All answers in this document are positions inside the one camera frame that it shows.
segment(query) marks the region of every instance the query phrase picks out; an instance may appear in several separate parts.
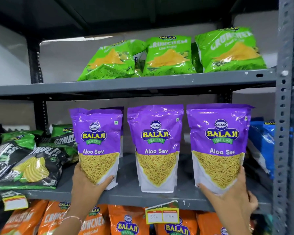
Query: price tag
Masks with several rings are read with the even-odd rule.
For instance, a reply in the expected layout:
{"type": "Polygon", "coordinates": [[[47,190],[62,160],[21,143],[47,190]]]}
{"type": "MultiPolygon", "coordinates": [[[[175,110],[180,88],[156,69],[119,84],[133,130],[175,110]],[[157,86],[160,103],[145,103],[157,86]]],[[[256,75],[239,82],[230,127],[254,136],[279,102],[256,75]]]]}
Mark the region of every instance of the price tag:
{"type": "Polygon", "coordinates": [[[180,222],[177,201],[146,208],[145,212],[147,224],[180,222]]]}
{"type": "Polygon", "coordinates": [[[27,199],[25,195],[21,193],[11,190],[11,191],[2,193],[1,197],[4,203],[4,211],[28,208],[27,199]]]}

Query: bracelet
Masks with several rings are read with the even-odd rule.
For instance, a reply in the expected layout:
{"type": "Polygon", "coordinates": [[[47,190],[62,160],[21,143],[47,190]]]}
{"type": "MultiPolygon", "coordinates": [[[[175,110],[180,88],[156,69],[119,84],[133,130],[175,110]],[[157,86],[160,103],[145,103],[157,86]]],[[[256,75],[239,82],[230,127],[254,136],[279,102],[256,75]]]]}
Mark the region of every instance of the bracelet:
{"type": "Polygon", "coordinates": [[[76,216],[69,216],[69,217],[66,217],[66,218],[64,218],[64,219],[62,220],[61,223],[63,223],[63,221],[66,220],[67,218],[77,218],[77,219],[81,222],[81,226],[83,226],[83,222],[82,222],[82,220],[81,220],[79,217],[76,217],[76,216]]]}

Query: gray shelf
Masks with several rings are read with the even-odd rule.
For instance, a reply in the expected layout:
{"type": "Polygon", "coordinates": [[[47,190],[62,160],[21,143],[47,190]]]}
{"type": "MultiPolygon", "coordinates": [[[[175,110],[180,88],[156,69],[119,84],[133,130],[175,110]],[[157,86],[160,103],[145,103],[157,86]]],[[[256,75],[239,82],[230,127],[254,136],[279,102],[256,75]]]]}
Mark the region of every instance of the gray shelf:
{"type": "MultiPolygon", "coordinates": [[[[120,159],[116,187],[105,191],[99,203],[133,205],[149,207],[166,203],[172,200],[179,202],[180,209],[213,211],[213,207],[205,196],[195,187],[192,173],[190,155],[181,155],[178,165],[178,181],[174,193],[142,193],[138,184],[136,162],[134,154],[120,159]]],[[[72,189],[72,175],[74,166],[63,170],[62,178],[55,190],[19,190],[32,199],[47,199],[57,201],[70,201],[72,189]]],[[[256,181],[247,180],[247,188],[259,200],[259,209],[256,213],[270,214],[272,208],[272,195],[256,181]]]]}
{"type": "Polygon", "coordinates": [[[38,83],[0,86],[0,99],[81,100],[154,95],[201,94],[276,82],[275,69],[184,74],[157,77],[92,80],[64,83],[38,83]]]}

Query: shelving unit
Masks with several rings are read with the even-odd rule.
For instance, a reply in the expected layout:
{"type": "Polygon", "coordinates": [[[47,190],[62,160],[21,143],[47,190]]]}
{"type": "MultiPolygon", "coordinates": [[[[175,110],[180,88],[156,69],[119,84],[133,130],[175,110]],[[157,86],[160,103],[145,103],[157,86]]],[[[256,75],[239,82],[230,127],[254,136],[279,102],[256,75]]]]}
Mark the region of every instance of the shelving unit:
{"type": "MultiPolygon", "coordinates": [[[[37,129],[48,126],[47,101],[111,99],[142,96],[218,94],[231,103],[232,92],[251,87],[276,87],[275,179],[272,194],[254,180],[247,186],[259,200],[256,213],[272,214],[273,235],[294,234],[294,0],[0,0],[0,24],[26,37],[31,83],[0,86],[1,100],[33,101],[37,129]],[[237,13],[279,9],[278,64],[255,71],[215,72],[84,82],[43,83],[40,43],[48,39],[217,22],[230,27],[237,13]]],[[[120,161],[119,185],[104,192],[100,202],[152,206],[178,200],[181,209],[213,208],[194,186],[186,169],[189,155],[180,157],[174,193],[142,193],[134,155],[120,161]]],[[[22,190],[29,198],[71,199],[73,166],[64,169],[55,190],[22,190]]]]}

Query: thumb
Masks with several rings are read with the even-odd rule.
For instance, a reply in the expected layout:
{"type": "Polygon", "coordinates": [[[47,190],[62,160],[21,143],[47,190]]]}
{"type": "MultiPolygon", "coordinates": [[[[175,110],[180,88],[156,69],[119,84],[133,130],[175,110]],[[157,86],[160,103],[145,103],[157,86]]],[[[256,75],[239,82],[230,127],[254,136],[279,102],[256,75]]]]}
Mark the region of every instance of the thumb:
{"type": "Polygon", "coordinates": [[[206,186],[204,186],[203,184],[198,184],[197,186],[200,188],[202,193],[207,197],[207,199],[210,202],[212,202],[214,200],[216,195],[214,193],[212,193],[206,186]]]}
{"type": "Polygon", "coordinates": [[[249,204],[250,204],[251,212],[254,212],[258,208],[258,199],[256,196],[254,196],[253,193],[251,193],[250,190],[248,191],[248,195],[250,197],[249,204]]]}
{"type": "Polygon", "coordinates": [[[109,186],[109,184],[113,181],[114,177],[114,175],[111,175],[107,179],[105,179],[100,185],[98,185],[101,191],[104,191],[107,188],[107,186],[109,186]]]}

